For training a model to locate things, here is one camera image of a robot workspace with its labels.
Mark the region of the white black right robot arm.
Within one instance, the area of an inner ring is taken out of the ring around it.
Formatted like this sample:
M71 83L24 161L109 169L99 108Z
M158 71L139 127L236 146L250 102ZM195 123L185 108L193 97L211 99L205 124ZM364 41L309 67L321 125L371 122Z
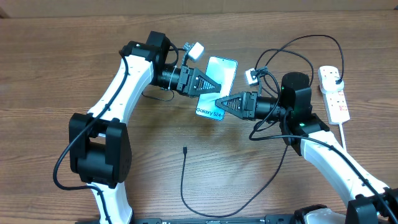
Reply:
M344 215L320 204L300 208L290 222L397 223L397 189L361 167L312 113L309 77L300 72L285 74L277 94L269 98L240 92L217 99L215 105L243 120L279 121L279 137L321 172L346 206Z

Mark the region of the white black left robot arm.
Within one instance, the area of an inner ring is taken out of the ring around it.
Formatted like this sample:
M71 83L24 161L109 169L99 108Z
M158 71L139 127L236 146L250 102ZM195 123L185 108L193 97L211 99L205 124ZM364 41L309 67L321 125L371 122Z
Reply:
M221 90L201 70L168 63L170 50L179 51L161 32L152 31L144 43L130 41L120 50L119 70L101 99L87 113L75 113L70 119L65 154L83 188L95 196L97 223L133 222L124 185L132 163L127 124L146 86L188 97Z

